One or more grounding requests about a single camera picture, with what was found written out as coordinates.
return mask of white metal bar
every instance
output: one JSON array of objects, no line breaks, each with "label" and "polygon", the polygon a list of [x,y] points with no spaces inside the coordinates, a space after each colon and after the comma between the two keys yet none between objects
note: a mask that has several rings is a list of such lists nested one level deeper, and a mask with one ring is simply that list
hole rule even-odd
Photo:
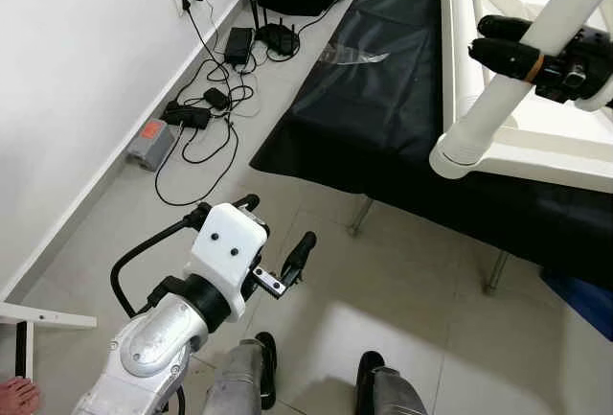
[{"label": "white metal bar", "polygon": [[34,381],[34,322],[26,325],[26,379]]},{"label": "white metal bar", "polygon": [[40,310],[5,302],[0,303],[0,323],[16,324],[21,321],[33,322],[43,326],[73,329],[94,329],[97,326],[97,319],[93,316]]},{"label": "white metal bar", "polygon": [[464,116],[483,92],[483,68],[467,49],[477,37],[473,0],[453,0],[454,60],[456,65],[456,109]]},{"label": "white metal bar", "polygon": [[[550,0],[521,39],[544,54],[558,55],[602,0]],[[430,154],[442,176],[460,178],[474,169],[532,86],[496,75],[470,111],[444,134]]]}]

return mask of tiled floor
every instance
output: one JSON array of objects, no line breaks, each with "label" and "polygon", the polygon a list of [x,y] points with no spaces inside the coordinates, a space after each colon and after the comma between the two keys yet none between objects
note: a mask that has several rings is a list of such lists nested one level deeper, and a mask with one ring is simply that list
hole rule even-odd
[{"label": "tiled floor", "polygon": [[[247,78],[257,94],[239,111],[260,113],[236,118],[238,159],[209,201],[260,195],[258,214],[272,228],[264,252],[268,267],[279,268],[307,230],[319,242],[303,284],[280,301],[256,294],[239,323],[221,327],[194,357],[186,380],[188,413],[200,413],[223,353],[262,330],[279,346],[275,415],[351,414],[357,362],[368,349],[379,350],[415,385],[431,414],[613,413],[611,344],[548,290],[534,265],[510,260],[499,292],[486,297],[480,284],[495,248],[381,204],[353,239],[345,225],[359,196],[248,168],[349,4],[309,29],[297,57],[268,62]],[[250,25],[249,12],[237,22]],[[199,83],[193,93],[205,87]],[[213,124],[194,142],[193,155],[210,151],[224,134],[221,123]],[[173,199],[196,196],[228,155],[200,167],[173,157],[161,179],[163,192]],[[31,291],[27,305],[93,314],[100,322],[89,332],[37,331],[42,413],[70,413],[125,323],[108,285],[111,265],[186,212],[157,199],[150,173],[126,166]],[[125,270],[122,281],[133,302],[142,302],[162,277],[180,274],[194,236],[180,233]]]}]

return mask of white plastic casing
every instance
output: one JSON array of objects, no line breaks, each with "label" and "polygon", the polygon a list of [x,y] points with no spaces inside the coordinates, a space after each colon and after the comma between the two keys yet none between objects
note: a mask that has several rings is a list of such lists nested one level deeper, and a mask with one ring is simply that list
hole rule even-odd
[{"label": "white plastic casing", "polygon": [[240,287],[266,238],[260,225],[232,204],[224,203],[211,209],[193,243],[184,272],[202,276],[219,290],[230,307],[230,322],[244,314]]}]

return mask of black shoe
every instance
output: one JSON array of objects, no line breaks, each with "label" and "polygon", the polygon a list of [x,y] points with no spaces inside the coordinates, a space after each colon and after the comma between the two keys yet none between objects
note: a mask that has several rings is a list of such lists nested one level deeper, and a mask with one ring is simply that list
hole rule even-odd
[{"label": "black shoe", "polygon": [[355,415],[375,415],[373,370],[384,365],[385,360],[377,351],[367,351],[362,355],[355,382]]},{"label": "black shoe", "polygon": [[268,410],[272,408],[277,401],[277,392],[275,390],[275,371],[277,370],[277,345],[275,339],[268,332],[260,332],[256,335],[264,348],[262,350],[262,358],[264,361],[261,369],[260,394],[261,408]]}]

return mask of table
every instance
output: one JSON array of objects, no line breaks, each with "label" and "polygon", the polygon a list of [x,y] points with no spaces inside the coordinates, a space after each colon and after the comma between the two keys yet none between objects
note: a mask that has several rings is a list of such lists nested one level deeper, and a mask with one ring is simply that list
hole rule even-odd
[{"label": "table", "polygon": [[440,0],[353,0],[251,166],[613,288],[613,196],[489,173],[444,179],[428,164],[442,114]]}]

